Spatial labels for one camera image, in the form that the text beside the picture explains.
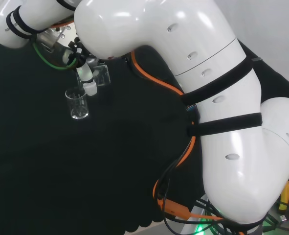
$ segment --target transparent container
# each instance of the transparent container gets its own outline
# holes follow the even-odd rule
[[[93,79],[98,87],[111,84],[111,78],[107,65],[99,65],[93,67]]]
[[[67,90],[65,96],[67,98],[70,115],[73,119],[80,120],[89,116],[85,90],[75,87]]]

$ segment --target white wall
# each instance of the white wall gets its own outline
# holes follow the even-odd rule
[[[289,0],[215,0],[236,36],[289,81]]]

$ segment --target black velcro strap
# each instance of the black velcro strap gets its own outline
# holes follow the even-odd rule
[[[67,2],[65,2],[64,0],[56,0],[60,5],[62,5],[63,7],[65,7],[66,9],[68,10],[71,10],[71,11],[75,11],[76,10],[76,7],[73,7],[71,5],[69,5]]]
[[[229,131],[258,127],[263,124],[262,114],[247,114],[205,122],[188,128],[189,136],[208,136]]]
[[[30,39],[32,37],[32,35],[27,35],[24,34],[22,32],[20,32],[18,29],[16,29],[16,27],[13,25],[12,21],[11,21],[11,15],[14,11],[12,11],[11,13],[9,13],[6,17],[6,23],[7,26],[9,27],[9,29],[15,33],[17,36],[21,37],[21,38],[25,38],[25,39]]]
[[[244,78],[252,69],[252,60],[246,57],[241,63],[223,76],[193,92],[183,94],[181,100],[187,106],[204,101],[231,87]]]
[[[19,14],[19,9],[21,6],[17,7],[16,10],[13,12],[13,17],[14,20],[16,21],[16,23],[18,24],[18,26],[25,32],[27,33],[31,33],[31,34],[38,34],[38,33],[42,33],[44,30],[35,30],[30,28],[28,25],[25,24],[25,22],[22,20],[20,14]]]

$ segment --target robotic arm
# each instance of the robotic arm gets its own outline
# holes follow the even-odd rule
[[[34,31],[15,20],[11,12],[19,5],[21,20]],[[73,14],[69,6],[77,7],[76,30],[93,55],[112,59],[152,46],[186,94],[215,86],[245,61],[213,0],[5,0],[0,43],[20,48],[28,42],[9,29],[8,15],[19,32],[31,35]],[[262,113],[262,126],[201,136],[204,188],[211,203],[240,224],[262,220],[289,179],[289,99],[261,106],[261,86],[250,70],[196,103],[200,124]]]

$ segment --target black table surface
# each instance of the black table surface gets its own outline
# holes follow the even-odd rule
[[[174,82],[151,49],[137,55]],[[185,107],[123,59],[107,65],[111,87],[89,98],[88,119],[74,121],[64,95],[74,72],[51,69],[30,46],[0,45],[0,234],[122,235],[162,220],[152,188],[189,142]],[[289,97],[289,82],[264,62],[255,71],[263,100]],[[172,177],[170,199],[192,207],[203,195],[201,164],[198,142]]]

